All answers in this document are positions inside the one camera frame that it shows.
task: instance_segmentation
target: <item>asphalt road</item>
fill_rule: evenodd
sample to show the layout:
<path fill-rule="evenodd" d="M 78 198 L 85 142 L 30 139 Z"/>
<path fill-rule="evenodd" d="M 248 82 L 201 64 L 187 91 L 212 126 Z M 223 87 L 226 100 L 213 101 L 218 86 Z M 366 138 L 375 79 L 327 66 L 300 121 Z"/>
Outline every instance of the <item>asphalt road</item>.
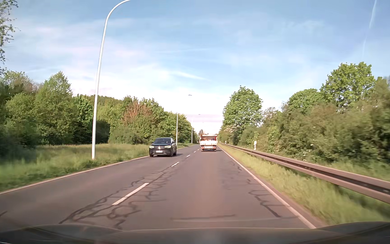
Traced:
<path fill-rule="evenodd" d="M 198 149 L 0 194 L 0 231 L 58 223 L 123 230 L 307 228 L 225 152 Z"/>

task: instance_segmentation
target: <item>grass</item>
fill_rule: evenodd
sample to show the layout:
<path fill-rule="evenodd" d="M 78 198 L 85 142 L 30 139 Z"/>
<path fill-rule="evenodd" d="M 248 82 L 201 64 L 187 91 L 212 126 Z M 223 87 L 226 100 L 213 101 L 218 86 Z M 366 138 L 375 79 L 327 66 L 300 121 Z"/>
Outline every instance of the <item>grass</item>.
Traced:
<path fill-rule="evenodd" d="M 147 155 L 148 145 L 99 144 L 95 160 L 91 145 L 40 146 L 21 159 L 0 158 L 0 191 Z"/>
<path fill-rule="evenodd" d="M 390 204 L 309 175 L 298 174 L 294 170 L 237 149 L 224 145 L 221 147 L 244 166 L 270 182 L 278 191 L 291 197 L 329 225 L 356 221 L 390 222 Z"/>

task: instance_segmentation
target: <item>blue sky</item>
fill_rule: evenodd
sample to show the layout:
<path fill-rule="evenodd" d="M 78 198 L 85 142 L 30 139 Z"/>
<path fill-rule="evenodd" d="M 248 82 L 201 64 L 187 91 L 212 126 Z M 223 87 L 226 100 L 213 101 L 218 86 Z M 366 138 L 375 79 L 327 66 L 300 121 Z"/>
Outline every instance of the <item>blue sky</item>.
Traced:
<path fill-rule="evenodd" d="M 104 20 L 119 2 L 18 0 L 6 66 L 38 82 L 61 70 L 74 94 L 94 94 Z M 390 75 L 390 0 L 378 0 L 374 13 L 373 6 L 131 0 L 109 19 L 99 93 L 153 97 L 214 133 L 240 85 L 254 89 L 263 108 L 278 108 L 297 91 L 319 88 L 341 62 L 365 61 L 375 76 Z"/>

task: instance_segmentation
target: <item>guardrail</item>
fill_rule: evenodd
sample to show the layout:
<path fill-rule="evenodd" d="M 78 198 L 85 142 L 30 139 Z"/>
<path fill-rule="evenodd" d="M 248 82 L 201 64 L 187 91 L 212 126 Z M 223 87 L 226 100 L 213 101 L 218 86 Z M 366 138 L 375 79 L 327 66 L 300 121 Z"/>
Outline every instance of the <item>guardrail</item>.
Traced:
<path fill-rule="evenodd" d="M 220 143 L 390 204 L 390 182 L 292 158 Z"/>

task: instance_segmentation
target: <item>truck rear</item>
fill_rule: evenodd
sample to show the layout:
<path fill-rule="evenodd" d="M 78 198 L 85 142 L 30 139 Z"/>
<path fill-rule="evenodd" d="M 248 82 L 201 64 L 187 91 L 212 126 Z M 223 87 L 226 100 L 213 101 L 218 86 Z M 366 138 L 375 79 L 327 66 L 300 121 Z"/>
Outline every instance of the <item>truck rear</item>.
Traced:
<path fill-rule="evenodd" d="M 201 150 L 213 150 L 216 151 L 218 136 L 217 135 L 202 135 L 200 137 L 199 145 Z"/>

